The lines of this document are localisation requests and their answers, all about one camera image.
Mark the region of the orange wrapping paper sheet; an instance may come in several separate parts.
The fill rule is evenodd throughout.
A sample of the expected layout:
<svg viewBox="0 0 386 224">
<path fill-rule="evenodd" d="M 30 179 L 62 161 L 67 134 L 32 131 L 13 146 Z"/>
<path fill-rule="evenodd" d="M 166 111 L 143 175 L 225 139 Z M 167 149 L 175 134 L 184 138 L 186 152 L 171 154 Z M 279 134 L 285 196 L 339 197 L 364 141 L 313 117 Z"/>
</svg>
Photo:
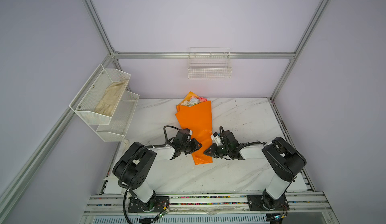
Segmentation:
<svg viewBox="0 0 386 224">
<path fill-rule="evenodd" d="M 199 98 L 197 94 L 189 92 L 181 103 L 192 96 Z M 198 151 L 192 153 L 194 163 L 196 165 L 212 163 L 213 158 L 204 155 L 204 151 L 213 143 L 211 139 L 213 130 L 211 101 L 208 100 L 191 107 L 181 106 L 180 104 L 176 106 L 176 118 L 180 126 L 190 129 L 193 132 L 192 138 L 202 144 Z"/>
</svg>

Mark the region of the white fake rose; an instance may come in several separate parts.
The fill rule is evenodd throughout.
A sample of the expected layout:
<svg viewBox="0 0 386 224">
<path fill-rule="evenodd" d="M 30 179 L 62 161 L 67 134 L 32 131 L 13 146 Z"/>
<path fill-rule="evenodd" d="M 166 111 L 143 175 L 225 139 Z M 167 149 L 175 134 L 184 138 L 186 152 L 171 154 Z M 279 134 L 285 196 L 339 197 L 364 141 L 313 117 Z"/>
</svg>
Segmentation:
<svg viewBox="0 0 386 224">
<path fill-rule="evenodd" d="M 191 106 L 197 105 L 199 103 L 201 103 L 200 98 L 192 96 L 190 99 L 184 100 L 180 105 L 181 106 L 191 107 Z"/>
</svg>

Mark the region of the pink fake rose spray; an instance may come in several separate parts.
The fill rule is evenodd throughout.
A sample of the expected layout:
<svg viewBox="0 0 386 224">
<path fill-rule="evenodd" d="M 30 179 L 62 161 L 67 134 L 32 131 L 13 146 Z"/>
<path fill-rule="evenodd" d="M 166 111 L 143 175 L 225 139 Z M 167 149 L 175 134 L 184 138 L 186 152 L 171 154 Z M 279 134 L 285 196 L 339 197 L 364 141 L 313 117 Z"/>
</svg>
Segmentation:
<svg viewBox="0 0 386 224">
<path fill-rule="evenodd" d="M 208 99 L 204 98 L 204 97 L 199 97 L 198 100 L 199 100 L 200 103 L 208 101 Z"/>
</svg>

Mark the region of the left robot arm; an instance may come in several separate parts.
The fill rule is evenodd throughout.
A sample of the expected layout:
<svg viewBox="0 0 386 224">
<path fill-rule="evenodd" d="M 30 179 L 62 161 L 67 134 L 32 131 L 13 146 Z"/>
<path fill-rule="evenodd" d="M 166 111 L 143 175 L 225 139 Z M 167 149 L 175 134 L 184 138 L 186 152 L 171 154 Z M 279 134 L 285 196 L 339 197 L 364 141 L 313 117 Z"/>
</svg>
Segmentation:
<svg viewBox="0 0 386 224">
<path fill-rule="evenodd" d="M 181 154 L 190 155 L 202 148 L 193 138 L 193 132 L 175 126 L 163 127 L 165 143 L 145 146 L 134 142 L 113 167 L 113 175 L 118 178 L 118 186 L 144 204 L 152 203 L 155 191 L 148 185 L 146 178 L 157 161 L 174 160 Z"/>
</svg>

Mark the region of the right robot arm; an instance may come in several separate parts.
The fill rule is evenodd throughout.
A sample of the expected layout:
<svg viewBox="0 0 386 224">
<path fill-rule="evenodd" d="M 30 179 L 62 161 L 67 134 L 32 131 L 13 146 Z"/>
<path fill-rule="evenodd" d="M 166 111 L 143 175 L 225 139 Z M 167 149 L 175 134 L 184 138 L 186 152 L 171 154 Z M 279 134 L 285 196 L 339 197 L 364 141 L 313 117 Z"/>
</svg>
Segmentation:
<svg viewBox="0 0 386 224">
<path fill-rule="evenodd" d="M 219 127 L 219 132 L 211 135 L 213 141 L 204 155 L 227 161 L 266 159 L 274 171 L 269 185 L 263 190 L 259 206 L 271 211 L 284 205 L 284 194 L 306 166 L 305 157 L 284 138 L 276 137 L 271 142 L 239 143 L 234 134 Z"/>
</svg>

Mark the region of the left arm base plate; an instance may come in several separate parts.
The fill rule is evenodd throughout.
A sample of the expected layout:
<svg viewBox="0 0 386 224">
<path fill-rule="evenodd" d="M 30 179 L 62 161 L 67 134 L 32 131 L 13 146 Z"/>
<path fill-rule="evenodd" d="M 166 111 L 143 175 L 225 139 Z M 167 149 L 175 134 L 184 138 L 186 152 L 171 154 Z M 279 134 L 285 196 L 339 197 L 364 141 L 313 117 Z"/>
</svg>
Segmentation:
<svg viewBox="0 0 386 224">
<path fill-rule="evenodd" d="M 154 195 L 148 202 L 142 202 L 134 197 L 130 197 L 129 200 L 128 213 L 160 213 L 169 207 L 170 197 Z"/>
</svg>

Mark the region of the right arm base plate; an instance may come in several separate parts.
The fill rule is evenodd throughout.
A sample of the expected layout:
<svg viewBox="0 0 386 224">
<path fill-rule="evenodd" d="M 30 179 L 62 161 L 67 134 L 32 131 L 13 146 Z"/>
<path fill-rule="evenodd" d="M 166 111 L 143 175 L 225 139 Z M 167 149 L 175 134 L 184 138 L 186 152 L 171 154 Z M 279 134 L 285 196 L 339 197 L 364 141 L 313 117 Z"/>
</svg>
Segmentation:
<svg viewBox="0 0 386 224">
<path fill-rule="evenodd" d="M 250 211 L 288 211 L 289 204 L 283 194 L 275 200 L 268 194 L 247 195 L 247 202 Z"/>
</svg>

